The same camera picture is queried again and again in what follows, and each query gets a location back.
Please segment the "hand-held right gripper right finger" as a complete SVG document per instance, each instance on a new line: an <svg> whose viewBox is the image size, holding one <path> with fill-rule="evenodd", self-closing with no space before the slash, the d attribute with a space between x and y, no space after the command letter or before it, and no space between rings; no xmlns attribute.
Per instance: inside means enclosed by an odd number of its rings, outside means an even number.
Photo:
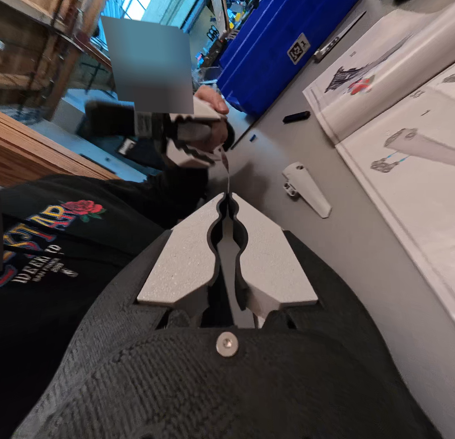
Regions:
<svg viewBox="0 0 455 439"><path fill-rule="evenodd" d="M272 311L315 305L317 294L284 230L236 193L229 195L235 294L241 310L266 319Z"/></svg>

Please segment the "blue storage bin with tag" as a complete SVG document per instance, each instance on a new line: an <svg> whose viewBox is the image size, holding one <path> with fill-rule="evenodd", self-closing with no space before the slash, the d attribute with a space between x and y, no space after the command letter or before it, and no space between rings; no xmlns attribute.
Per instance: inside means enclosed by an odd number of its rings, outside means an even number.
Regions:
<svg viewBox="0 0 455 439"><path fill-rule="evenodd" d="M220 59L217 86L260 117L358 0L261 0Z"/></svg>

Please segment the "grey wedge toy panel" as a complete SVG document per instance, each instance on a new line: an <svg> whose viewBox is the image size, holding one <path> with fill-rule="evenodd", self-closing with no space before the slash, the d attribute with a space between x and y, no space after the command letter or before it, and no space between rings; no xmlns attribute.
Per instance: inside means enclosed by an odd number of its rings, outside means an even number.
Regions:
<svg viewBox="0 0 455 439"><path fill-rule="evenodd" d="M290 197L301 197L321 218L329 217L332 206L302 163L288 165L282 175L285 179L283 187Z"/></svg>

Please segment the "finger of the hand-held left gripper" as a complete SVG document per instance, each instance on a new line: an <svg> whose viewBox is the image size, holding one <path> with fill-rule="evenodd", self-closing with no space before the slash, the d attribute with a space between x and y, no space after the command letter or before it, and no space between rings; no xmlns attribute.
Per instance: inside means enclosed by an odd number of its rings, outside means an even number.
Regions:
<svg viewBox="0 0 455 439"><path fill-rule="evenodd" d="M189 147L179 140L168 140L167 158L169 162L181 168L210 168L222 162L220 153L208 153Z"/></svg>
<svg viewBox="0 0 455 439"><path fill-rule="evenodd" d="M192 98L192 112L171 112L174 139L188 143L224 143L228 140L227 116L217 113L206 102Z"/></svg>

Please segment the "wooden table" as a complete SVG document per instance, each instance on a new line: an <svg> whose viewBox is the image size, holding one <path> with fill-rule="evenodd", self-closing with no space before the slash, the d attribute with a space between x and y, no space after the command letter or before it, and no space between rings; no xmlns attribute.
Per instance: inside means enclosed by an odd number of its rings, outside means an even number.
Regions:
<svg viewBox="0 0 455 439"><path fill-rule="evenodd" d="M100 180L118 177L23 123L0 113L0 185L15 186L52 174Z"/></svg>

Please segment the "person's left hand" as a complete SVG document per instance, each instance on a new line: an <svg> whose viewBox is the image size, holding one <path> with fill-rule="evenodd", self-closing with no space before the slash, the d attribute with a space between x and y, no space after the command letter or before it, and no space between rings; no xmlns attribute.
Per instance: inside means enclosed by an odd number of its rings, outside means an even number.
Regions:
<svg viewBox="0 0 455 439"><path fill-rule="evenodd" d="M221 115L228 115L229 108L226 105L223 97L212 87L208 85L202 85L195 92L195 97L206 102L211 106L217 113Z"/></svg>

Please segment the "clear toy sticker sheet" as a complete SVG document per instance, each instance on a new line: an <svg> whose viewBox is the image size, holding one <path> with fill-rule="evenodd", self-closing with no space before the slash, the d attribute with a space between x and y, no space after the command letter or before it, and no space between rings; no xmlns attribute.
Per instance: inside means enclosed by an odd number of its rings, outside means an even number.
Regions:
<svg viewBox="0 0 455 439"><path fill-rule="evenodd" d="M227 157L227 154L224 150L223 147L220 147L220 155L221 155L221 161L222 161L222 164L226 170L226 173L227 173L227 188L226 188L226 196L227 197L230 197L230 168L229 168L229 160L228 160L228 157Z"/></svg>

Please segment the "toy instruction booklet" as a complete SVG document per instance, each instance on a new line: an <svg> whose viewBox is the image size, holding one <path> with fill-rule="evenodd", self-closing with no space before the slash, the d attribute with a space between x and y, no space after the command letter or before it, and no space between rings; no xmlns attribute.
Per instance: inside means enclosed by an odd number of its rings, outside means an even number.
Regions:
<svg viewBox="0 0 455 439"><path fill-rule="evenodd" d="M455 314L455 7L397 9L303 94L426 282Z"/></svg>

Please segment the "person's left forearm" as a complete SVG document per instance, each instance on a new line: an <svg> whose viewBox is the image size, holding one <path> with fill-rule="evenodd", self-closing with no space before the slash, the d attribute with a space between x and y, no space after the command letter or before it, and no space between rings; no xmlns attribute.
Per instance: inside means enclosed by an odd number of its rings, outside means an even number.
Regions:
<svg viewBox="0 0 455 439"><path fill-rule="evenodd" d="M185 219L206 196L208 167L182 167L169 163L157 175L139 184L144 214L169 229Z"/></svg>

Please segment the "black toy axle rod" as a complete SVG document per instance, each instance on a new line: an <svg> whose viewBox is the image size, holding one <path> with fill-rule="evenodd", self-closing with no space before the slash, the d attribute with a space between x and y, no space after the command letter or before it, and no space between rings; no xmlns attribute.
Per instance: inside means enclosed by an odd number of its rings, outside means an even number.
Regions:
<svg viewBox="0 0 455 439"><path fill-rule="evenodd" d="M242 138L248 134L248 132L256 124L257 120L258 120L257 118L248 116L245 117L244 119L235 120L232 123L232 127L234 129L234 142L232 143L229 149L230 151L233 150L239 143L239 141L242 140Z"/></svg>

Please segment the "grey desk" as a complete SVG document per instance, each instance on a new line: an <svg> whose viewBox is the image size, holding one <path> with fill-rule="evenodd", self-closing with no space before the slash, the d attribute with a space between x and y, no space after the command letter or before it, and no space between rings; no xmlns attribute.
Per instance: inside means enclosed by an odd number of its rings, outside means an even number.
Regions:
<svg viewBox="0 0 455 439"><path fill-rule="evenodd" d="M382 16L393 0L360 0L366 15L319 64L293 79L254 127L228 153L231 188L330 265L354 290L378 326L402 378L444 438L454 438L454 321L396 239L312 115L303 90ZM332 212L320 218L283 189L282 170L300 161Z"/></svg>

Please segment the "grey tapered toy piece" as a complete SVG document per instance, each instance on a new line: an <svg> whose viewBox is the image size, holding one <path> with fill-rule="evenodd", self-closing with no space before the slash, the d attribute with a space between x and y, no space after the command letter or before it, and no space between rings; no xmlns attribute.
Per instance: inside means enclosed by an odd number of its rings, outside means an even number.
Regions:
<svg viewBox="0 0 455 439"><path fill-rule="evenodd" d="M344 27L343 30L338 32L338 34L330 42L317 49L314 53L314 61L316 63L321 62L334 49L334 47L339 44L339 42L346 36L346 34L364 17L366 13L366 10L361 12L359 15L353 18L350 23Z"/></svg>

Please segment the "white board on stand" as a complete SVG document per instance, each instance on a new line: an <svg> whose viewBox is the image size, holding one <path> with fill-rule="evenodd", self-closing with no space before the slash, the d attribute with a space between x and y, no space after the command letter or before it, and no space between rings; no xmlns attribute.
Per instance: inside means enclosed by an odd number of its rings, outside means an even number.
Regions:
<svg viewBox="0 0 455 439"><path fill-rule="evenodd" d="M230 32L226 0L211 0L219 39L225 39Z"/></svg>

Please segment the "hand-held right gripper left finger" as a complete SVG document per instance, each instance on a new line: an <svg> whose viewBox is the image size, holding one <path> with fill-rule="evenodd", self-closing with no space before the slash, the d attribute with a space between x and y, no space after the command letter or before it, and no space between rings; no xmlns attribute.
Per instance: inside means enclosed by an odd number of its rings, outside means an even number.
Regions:
<svg viewBox="0 0 455 439"><path fill-rule="evenodd" d="M221 193L170 231L136 300L141 305L182 310L190 318L208 308L208 289L219 274L212 235L222 231L226 193Z"/></svg>

